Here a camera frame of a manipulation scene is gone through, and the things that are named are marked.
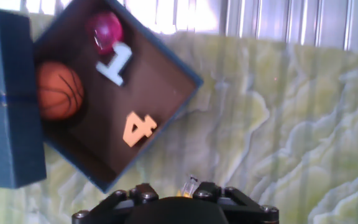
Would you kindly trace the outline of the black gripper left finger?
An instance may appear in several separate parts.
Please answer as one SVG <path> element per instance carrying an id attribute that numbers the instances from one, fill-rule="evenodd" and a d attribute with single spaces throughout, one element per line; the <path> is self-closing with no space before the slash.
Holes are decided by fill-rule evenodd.
<path id="1" fill-rule="evenodd" d="M 130 190 L 117 190 L 102 200 L 92 210 L 80 210 L 71 216 L 72 224 L 112 223 L 113 211 L 123 202 L 132 202 L 133 207 L 159 199 L 150 184 L 136 185 Z"/>

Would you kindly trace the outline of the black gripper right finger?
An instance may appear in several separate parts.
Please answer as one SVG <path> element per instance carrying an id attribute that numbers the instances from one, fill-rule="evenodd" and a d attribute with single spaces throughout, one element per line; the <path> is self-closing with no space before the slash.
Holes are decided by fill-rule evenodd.
<path id="1" fill-rule="evenodd" d="M 193 199 L 217 205 L 229 223 L 279 224 L 277 207 L 259 205 L 235 187 L 202 182 L 193 192 Z"/>

